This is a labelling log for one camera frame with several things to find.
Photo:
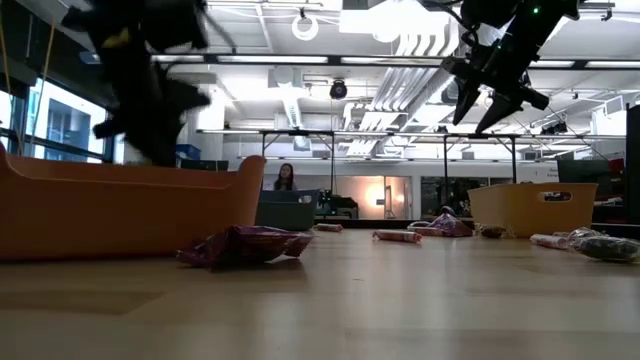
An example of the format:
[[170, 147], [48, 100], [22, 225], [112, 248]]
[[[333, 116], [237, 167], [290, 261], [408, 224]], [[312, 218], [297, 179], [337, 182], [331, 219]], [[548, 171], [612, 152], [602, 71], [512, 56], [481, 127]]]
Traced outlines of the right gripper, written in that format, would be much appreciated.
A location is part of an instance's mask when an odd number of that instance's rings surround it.
[[442, 68], [455, 77], [454, 82], [458, 87], [453, 124], [458, 125], [474, 106], [481, 85], [493, 89], [498, 95], [477, 125], [476, 134], [522, 111], [522, 102], [544, 109], [549, 104], [549, 98], [522, 82], [529, 64], [530, 60], [514, 56], [501, 46], [499, 40], [491, 45], [474, 43], [463, 58], [446, 57], [442, 61]]

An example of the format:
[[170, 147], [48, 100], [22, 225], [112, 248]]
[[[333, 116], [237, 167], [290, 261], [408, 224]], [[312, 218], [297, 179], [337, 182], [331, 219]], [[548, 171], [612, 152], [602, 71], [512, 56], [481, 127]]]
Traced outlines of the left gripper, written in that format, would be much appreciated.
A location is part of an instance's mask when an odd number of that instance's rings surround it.
[[[209, 96], [192, 84], [170, 78], [145, 48], [106, 48], [98, 55], [117, 104], [111, 117], [93, 128], [94, 135], [106, 138], [125, 133], [125, 142], [134, 151], [134, 159], [127, 163], [174, 167], [181, 116], [208, 105]], [[149, 157], [146, 131], [150, 132]]]

